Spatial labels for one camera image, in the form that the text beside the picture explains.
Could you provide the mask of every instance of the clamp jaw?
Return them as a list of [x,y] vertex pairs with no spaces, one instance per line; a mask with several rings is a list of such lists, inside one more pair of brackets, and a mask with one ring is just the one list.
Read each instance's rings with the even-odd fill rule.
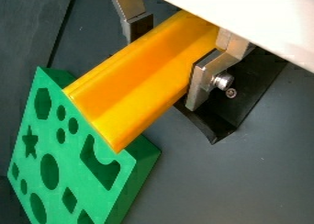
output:
[[216,46],[194,63],[186,91],[185,107],[193,111],[206,100],[214,87],[227,91],[232,76],[225,70],[233,66],[253,50],[255,46],[222,28],[218,29]]
[[153,15],[145,12],[142,0],[112,0],[120,17],[126,43],[137,39],[153,27]]

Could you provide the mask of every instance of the circular hole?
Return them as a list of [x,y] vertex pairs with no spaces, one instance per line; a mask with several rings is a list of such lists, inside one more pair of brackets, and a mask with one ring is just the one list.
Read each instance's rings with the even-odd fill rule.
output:
[[78,123],[76,118],[70,118],[68,121],[68,131],[70,134],[74,134],[78,130]]
[[63,132],[62,129],[58,129],[58,130],[55,131],[55,139],[57,139],[57,141],[58,141],[59,144],[63,143],[63,141],[65,141],[65,132]]
[[54,158],[45,154],[39,162],[39,175],[47,189],[53,190],[58,183],[58,167]]
[[30,195],[30,207],[34,214],[34,218],[39,224],[46,223],[46,213],[41,199],[31,193]]
[[25,195],[26,194],[26,182],[23,181],[23,179],[21,179],[21,191],[22,191],[22,194]]
[[63,120],[65,118],[65,108],[63,106],[58,106],[57,109],[55,109],[55,116],[58,118],[58,120]]

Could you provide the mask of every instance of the cutout hole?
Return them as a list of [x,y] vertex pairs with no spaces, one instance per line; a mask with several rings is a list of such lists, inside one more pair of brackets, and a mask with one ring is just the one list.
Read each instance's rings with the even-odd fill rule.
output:
[[25,195],[26,194],[26,182],[23,181],[23,179],[21,179],[21,191],[22,191],[22,194]]
[[17,179],[18,174],[19,174],[19,169],[18,169],[15,163],[13,163],[13,165],[11,165],[11,175],[13,175],[14,180]]
[[51,99],[47,88],[38,88],[34,97],[34,110],[38,119],[46,119],[51,109]]
[[78,123],[76,118],[70,118],[68,121],[68,131],[70,134],[74,134],[78,130]]
[[39,175],[45,187],[53,190],[58,184],[58,167],[54,158],[45,154],[39,162]]
[[68,188],[65,189],[65,192],[62,195],[62,202],[63,202],[63,205],[66,207],[68,212],[72,213],[73,208],[76,207],[76,204],[77,204],[77,199],[73,196],[73,194]]
[[81,214],[78,215],[77,224],[94,224],[93,220],[90,219],[90,217],[88,216],[84,210],[81,211]]
[[35,144],[37,144],[37,135],[33,135],[31,128],[27,126],[26,134],[22,135],[22,142],[25,146],[25,157],[31,155],[35,159]]
[[58,130],[55,131],[55,139],[57,139],[57,141],[58,141],[59,144],[63,143],[63,141],[65,141],[65,132],[63,132],[62,129],[58,129]]
[[46,213],[41,199],[31,193],[30,195],[30,207],[34,214],[34,218],[39,224],[46,223]]
[[120,163],[112,161],[109,164],[102,164],[97,161],[94,155],[94,139],[88,135],[82,144],[81,160],[96,179],[102,184],[106,190],[110,190],[113,181],[120,172]]
[[58,106],[55,109],[55,116],[59,121],[62,121],[65,119],[65,114],[66,114],[66,112],[65,112],[63,106]]

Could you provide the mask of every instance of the gray surface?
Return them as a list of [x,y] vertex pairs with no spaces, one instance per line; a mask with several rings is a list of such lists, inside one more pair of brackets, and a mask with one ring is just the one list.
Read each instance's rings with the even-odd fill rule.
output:
[[[173,8],[156,1],[160,21]],[[78,76],[122,46],[109,0],[77,0],[51,66]],[[214,146],[172,108],[144,132],[162,153],[124,223],[314,223],[312,89],[314,75],[285,68]]]
[[22,117],[34,69],[46,65],[69,0],[0,0],[0,175]]
[[0,223],[29,224],[19,201],[3,176],[0,176]]

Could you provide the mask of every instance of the black metal plate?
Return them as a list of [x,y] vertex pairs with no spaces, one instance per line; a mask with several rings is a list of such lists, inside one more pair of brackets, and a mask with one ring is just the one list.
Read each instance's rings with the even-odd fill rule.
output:
[[231,88],[236,90],[235,98],[225,97],[222,91],[213,89],[208,100],[193,112],[184,107],[185,97],[176,102],[174,107],[192,121],[212,144],[236,130],[285,65],[287,62],[283,59],[261,48],[256,48],[228,69],[228,73],[233,76]]

